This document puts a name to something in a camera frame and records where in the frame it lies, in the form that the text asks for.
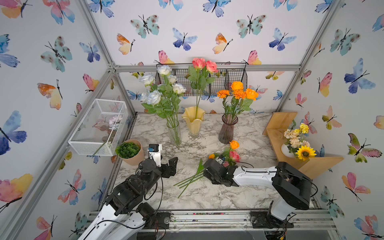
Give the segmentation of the wooden corner shelf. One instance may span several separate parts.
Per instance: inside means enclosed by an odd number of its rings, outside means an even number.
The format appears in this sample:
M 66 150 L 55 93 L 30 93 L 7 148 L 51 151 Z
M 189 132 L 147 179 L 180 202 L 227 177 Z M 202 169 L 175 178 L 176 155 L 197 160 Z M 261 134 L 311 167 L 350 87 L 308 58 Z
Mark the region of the wooden corner shelf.
M 286 162 L 307 177 L 315 179 L 344 158 L 336 155 L 317 156 L 304 136 L 309 132 L 309 127 L 301 124 L 297 129 L 290 128 L 296 115 L 296 112 L 273 113 L 263 135 L 269 137 L 278 161 Z

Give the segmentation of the white mesh wall basket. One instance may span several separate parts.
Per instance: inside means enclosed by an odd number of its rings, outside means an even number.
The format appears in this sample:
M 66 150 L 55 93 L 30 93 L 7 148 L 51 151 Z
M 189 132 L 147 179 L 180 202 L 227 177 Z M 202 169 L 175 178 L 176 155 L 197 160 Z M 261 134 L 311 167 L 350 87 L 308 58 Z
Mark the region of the white mesh wall basket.
M 125 102 L 94 99 L 68 143 L 78 155 L 111 157 L 127 117 Z

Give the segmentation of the sunflower bouquet in white vase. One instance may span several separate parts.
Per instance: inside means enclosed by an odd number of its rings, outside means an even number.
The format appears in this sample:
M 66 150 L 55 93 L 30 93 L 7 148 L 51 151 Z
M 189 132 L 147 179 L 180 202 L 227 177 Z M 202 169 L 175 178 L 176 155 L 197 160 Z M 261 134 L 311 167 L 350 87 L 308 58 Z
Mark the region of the sunflower bouquet in white vase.
M 285 142 L 282 144 L 282 153 L 289 158 L 296 158 L 300 161 L 308 161 L 314 158 L 317 153 L 306 140 L 305 134 L 309 133 L 309 126 L 301 123 L 297 129 L 287 129 L 284 132 Z

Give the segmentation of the pink artificial rose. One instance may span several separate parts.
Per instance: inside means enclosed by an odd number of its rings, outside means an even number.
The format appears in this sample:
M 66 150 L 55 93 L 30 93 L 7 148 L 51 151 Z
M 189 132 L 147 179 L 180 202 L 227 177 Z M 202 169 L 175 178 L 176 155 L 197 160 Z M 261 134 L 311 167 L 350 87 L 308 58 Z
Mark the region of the pink artificial rose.
M 218 72 L 217 64 L 215 62 L 206 61 L 204 64 L 200 80 L 201 90 L 204 90 L 208 84 L 212 84 L 215 81 L 214 74 Z

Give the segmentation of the yellow ruffled vase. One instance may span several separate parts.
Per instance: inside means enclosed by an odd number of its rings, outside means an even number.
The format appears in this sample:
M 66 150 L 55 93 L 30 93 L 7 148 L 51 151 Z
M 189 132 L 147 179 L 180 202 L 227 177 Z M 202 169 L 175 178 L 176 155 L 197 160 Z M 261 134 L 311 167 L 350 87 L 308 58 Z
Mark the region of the yellow ruffled vase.
M 185 120 L 189 129 L 190 139 L 197 140 L 201 137 L 200 129 L 204 121 L 205 113 L 206 111 L 197 106 L 185 108 L 182 118 Z

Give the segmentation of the pink tulip bud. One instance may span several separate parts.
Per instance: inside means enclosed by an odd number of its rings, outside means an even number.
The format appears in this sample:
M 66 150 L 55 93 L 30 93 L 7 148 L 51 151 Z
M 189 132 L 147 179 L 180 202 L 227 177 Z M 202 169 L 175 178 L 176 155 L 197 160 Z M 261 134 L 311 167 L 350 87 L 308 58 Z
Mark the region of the pink tulip bud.
M 241 157 L 236 151 L 230 151 L 229 157 L 233 162 L 240 162 Z

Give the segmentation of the orange flower front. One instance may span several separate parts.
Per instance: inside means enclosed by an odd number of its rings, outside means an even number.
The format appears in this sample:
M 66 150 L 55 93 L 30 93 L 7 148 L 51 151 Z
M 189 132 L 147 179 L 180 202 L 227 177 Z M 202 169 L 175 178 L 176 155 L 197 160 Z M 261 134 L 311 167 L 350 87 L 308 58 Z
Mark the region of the orange flower front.
M 233 96 L 234 96 L 234 98 L 236 98 L 238 100 L 239 99 L 246 99 L 247 98 L 247 94 L 243 90 L 234 90 L 233 91 Z

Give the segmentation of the clear glass vase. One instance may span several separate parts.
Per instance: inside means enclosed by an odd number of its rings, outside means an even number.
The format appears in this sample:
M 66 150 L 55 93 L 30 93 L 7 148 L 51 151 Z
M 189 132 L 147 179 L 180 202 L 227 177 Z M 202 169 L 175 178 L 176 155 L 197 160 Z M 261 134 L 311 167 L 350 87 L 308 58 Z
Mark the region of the clear glass vase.
M 171 144 L 174 146 L 180 146 L 182 143 L 182 136 L 180 132 L 179 121 L 175 121 L 175 122 L 167 121 L 167 128 L 168 128 Z

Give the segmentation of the orange artificial flower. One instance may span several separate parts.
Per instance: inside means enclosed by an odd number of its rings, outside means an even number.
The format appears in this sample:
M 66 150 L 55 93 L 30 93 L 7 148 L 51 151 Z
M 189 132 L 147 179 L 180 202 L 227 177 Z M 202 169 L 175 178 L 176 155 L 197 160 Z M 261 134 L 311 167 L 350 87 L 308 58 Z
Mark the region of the orange artificial flower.
M 246 89 L 242 93 L 239 113 L 250 111 L 251 104 L 259 97 L 259 93 L 252 89 Z

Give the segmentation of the small orange marigold flower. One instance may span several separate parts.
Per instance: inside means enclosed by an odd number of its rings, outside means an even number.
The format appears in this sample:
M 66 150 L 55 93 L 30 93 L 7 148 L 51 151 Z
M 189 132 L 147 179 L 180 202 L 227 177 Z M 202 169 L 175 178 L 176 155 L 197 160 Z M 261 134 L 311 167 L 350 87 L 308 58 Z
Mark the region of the small orange marigold flower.
M 230 95 L 229 90 L 220 90 L 217 92 L 218 98 L 223 100 L 223 108 L 224 108 L 225 118 L 228 117 L 228 115 L 230 114 L 230 110 L 231 110 L 231 107 L 228 105 L 228 101 L 227 101 L 227 98 L 229 95 Z

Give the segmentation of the purple ribbed glass vase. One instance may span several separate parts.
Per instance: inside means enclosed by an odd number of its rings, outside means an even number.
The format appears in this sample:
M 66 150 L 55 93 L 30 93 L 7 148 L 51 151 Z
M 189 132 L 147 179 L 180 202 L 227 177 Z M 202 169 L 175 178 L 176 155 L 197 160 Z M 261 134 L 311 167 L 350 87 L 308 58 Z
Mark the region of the purple ribbed glass vase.
M 219 141 L 229 144 L 234 139 L 234 127 L 238 123 L 238 117 L 231 114 L 222 116 L 223 125 L 219 133 Z

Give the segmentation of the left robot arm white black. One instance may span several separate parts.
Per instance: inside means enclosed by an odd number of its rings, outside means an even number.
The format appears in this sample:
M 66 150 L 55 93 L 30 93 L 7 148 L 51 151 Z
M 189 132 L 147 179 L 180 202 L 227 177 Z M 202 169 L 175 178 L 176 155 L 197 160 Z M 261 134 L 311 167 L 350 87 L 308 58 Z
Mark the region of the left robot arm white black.
M 136 173 L 117 185 L 93 222 L 79 237 L 80 240 L 127 240 L 144 228 L 166 229 L 164 217 L 145 196 L 163 177 L 176 174 L 178 158 L 158 167 L 152 158 L 140 162 Z

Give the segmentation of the potted green succulent plant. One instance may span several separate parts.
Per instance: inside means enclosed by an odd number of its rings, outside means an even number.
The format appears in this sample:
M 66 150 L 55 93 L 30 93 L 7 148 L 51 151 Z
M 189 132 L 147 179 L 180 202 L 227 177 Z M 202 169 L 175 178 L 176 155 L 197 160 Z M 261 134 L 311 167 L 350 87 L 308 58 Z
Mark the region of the potted green succulent plant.
M 138 140 L 127 140 L 116 147 L 116 154 L 127 164 L 137 166 L 145 159 L 141 143 Z

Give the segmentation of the metal base rail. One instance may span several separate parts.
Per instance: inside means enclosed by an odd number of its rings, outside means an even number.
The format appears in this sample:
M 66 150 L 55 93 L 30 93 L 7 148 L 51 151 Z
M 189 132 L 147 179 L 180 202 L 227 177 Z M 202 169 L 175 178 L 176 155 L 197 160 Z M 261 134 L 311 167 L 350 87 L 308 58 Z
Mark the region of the metal base rail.
M 267 222 L 267 210 L 173 210 L 159 211 L 145 224 L 143 232 L 192 231 L 334 231 L 336 225 L 327 210 L 296 210 L 281 225 Z

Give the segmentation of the white rose stem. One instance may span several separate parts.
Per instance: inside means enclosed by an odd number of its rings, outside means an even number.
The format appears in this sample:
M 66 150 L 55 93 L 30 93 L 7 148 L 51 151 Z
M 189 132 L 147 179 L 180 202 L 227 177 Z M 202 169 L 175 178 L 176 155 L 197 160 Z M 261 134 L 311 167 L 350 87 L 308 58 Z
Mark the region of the white rose stem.
M 158 90 L 154 90 L 153 92 L 144 92 L 140 97 L 140 102 L 148 104 L 148 105 L 157 105 L 161 101 L 161 93 Z
M 174 84 L 172 88 L 173 92 L 177 95 L 181 95 L 186 92 L 186 88 L 182 84 Z
M 173 84 L 175 84 L 176 82 L 177 82 L 177 77 L 176 76 L 174 76 L 174 75 L 169 75 L 168 76 L 168 81 L 169 81 L 169 83 L 171 84 L 171 85 L 173 85 Z
M 171 67 L 168 66 L 168 65 L 161 65 L 161 66 L 158 66 L 158 67 L 157 67 L 157 71 L 158 71 L 158 73 L 159 73 L 160 75 L 162 75 L 162 76 L 168 76 L 168 75 L 171 74 L 172 69 L 171 69 Z
M 152 74 L 147 74 L 139 78 L 139 82 L 144 84 L 145 87 L 150 87 L 155 83 L 155 77 Z

